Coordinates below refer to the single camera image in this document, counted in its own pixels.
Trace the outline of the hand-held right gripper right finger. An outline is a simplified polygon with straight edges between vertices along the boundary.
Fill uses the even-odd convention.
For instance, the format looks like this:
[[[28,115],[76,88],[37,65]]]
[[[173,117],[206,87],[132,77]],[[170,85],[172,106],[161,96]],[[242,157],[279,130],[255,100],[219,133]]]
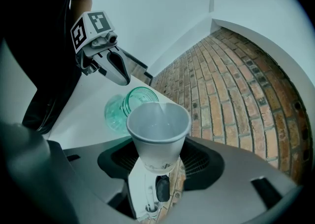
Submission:
[[[164,224],[274,223],[301,187],[253,152],[188,136],[186,179]]]

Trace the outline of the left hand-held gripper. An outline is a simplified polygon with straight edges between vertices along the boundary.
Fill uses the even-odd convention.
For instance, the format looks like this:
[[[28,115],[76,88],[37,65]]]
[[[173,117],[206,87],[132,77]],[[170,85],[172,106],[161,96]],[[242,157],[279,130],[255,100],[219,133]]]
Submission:
[[[76,64],[85,75],[99,71],[120,86],[130,83],[128,59],[117,45],[114,26],[105,11],[84,12],[70,30]]]

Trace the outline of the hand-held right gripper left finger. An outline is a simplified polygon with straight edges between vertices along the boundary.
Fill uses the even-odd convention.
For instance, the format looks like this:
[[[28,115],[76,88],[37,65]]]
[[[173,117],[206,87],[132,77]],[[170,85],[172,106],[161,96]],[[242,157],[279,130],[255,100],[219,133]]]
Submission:
[[[119,159],[135,155],[130,137],[85,147],[62,149],[48,141],[54,172],[65,190],[78,224],[135,224],[128,176]]]

